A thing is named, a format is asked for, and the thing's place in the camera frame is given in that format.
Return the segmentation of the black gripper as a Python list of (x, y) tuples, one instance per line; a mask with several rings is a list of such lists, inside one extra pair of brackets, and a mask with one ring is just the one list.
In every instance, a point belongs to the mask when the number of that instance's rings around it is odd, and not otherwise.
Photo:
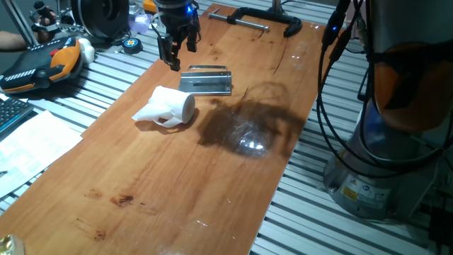
[(162, 13), (161, 22), (166, 27), (167, 34), (157, 38), (160, 59), (172, 71), (180, 71), (178, 59), (179, 48), (174, 41), (184, 41), (187, 38), (189, 52), (197, 52), (197, 41), (200, 35), (198, 16), (199, 4), (195, 0), (154, 0), (158, 12)]

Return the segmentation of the person hand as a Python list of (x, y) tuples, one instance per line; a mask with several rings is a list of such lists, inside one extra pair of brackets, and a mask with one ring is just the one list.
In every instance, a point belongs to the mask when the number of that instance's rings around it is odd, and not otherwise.
[(55, 37), (55, 33), (48, 32), (45, 30), (39, 30), (38, 32), (34, 32), (34, 36), (40, 44), (43, 44), (53, 40)]

